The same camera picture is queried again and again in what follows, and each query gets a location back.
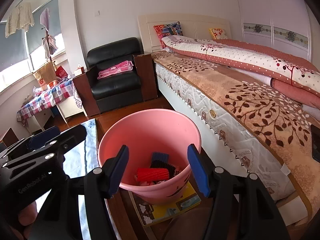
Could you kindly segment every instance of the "checkered tablecloth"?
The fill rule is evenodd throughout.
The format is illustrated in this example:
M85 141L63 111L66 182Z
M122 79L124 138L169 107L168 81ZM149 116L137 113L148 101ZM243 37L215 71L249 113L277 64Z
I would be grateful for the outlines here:
M21 122L24 127L27 127L28 123L26 120L29 117L73 96L73 87L72 79L70 79L32 99L17 112L17 121Z

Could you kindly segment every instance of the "light switch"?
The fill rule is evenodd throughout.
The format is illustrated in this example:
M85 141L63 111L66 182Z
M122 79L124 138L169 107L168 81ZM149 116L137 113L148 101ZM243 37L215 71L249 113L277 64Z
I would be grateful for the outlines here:
M95 16L95 17L100 16L100 11L99 11L99 10L94 11L94 16Z

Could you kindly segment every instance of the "chair seat cushion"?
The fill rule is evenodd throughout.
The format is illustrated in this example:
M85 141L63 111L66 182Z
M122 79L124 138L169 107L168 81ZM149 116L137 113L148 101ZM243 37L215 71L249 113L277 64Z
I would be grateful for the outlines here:
M98 82L91 88L91 91L94 99L99 100L124 93L129 90L138 89L140 87L140 78L137 73L132 70L98 80Z

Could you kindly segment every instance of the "black leather armchair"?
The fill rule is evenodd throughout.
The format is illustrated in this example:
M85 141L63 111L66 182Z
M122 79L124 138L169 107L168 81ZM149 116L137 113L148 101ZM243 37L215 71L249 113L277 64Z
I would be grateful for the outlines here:
M86 74L92 95L101 113L143 101L140 77L135 66L132 71L97 80L99 71L108 69L125 60L131 60L134 64L133 56L141 53L137 38L112 42L88 52L87 61L90 69Z

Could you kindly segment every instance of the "chair backrest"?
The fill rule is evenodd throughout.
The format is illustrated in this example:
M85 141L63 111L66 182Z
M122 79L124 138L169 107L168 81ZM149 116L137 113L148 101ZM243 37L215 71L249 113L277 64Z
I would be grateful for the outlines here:
M134 64L133 55L141 53L139 40L132 37L91 49L87 61L89 67L97 66L98 70L104 70L125 60L131 60Z

